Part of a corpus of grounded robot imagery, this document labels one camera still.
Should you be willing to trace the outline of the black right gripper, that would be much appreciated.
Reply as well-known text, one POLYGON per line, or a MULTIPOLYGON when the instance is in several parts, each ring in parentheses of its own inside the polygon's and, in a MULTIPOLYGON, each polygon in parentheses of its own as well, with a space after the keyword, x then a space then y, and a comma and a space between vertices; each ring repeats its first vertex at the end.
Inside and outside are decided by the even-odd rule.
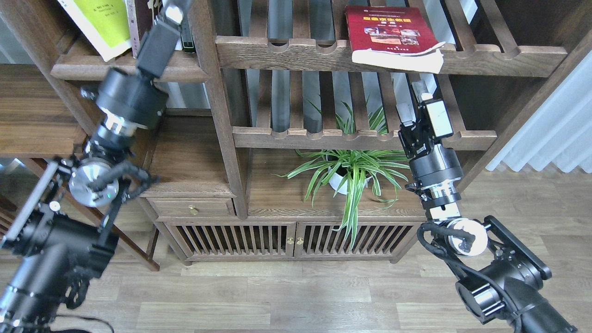
POLYGON ((455 190, 463 171, 456 152, 442 145, 453 135, 452 123, 442 99, 434 98, 423 80, 412 82, 418 118, 412 103, 398 103, 399 137, 409 161, 414 183, 407 190, 455 190))

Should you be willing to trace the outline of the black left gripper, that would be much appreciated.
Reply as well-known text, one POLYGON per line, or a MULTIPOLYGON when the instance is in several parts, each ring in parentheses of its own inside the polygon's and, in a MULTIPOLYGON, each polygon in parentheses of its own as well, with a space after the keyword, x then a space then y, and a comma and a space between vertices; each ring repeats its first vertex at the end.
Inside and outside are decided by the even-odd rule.
POLYGON ((169 0, 157 15, 155 24, 142 40, 136 68, 141 74, 128 74, 110 68, 103 82, 81 87, 85 99, 95 101, 99 108, 153 129, 159 112, 166 106, 168 94, 154 86, 152 78, 160 78, 180 39, 192 0, 169 0))

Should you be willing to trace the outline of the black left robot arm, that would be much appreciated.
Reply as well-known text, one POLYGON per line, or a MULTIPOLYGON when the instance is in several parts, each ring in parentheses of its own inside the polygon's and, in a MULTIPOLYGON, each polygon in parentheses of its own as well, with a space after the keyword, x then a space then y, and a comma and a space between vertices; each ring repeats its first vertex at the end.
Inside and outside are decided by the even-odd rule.
POLYGON ((82 158, 55 158, 1 241, 22 261, 1 298, 3 333, 50 333, 61 305, 79 307, 112 259, 120 208, 159 177, 129 160, 137 128, 153 129, 168 94, 154 85, 169 63, 192 2, 170 0, 142 40, 136 72, 112 68, 83 88, 106 118, 82 158))

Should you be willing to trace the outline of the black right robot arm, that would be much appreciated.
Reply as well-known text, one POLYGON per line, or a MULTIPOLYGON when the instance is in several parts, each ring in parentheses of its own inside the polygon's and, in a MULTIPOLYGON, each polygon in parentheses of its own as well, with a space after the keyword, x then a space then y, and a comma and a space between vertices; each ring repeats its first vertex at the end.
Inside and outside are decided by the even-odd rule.
POLYGON ((427 221, 417 238, 457 278, 456 291, 482 324, 504 320, 516 333, 575 333, 539 290, 552 272, 493 216, 463 217, 455 182, 463 177, 456 152, 442 141, 453 135, 442 99, 422 80, 410 83, 411 104, 398 104, 398 133, 413 182, 406 189, 420 199, 427 221))

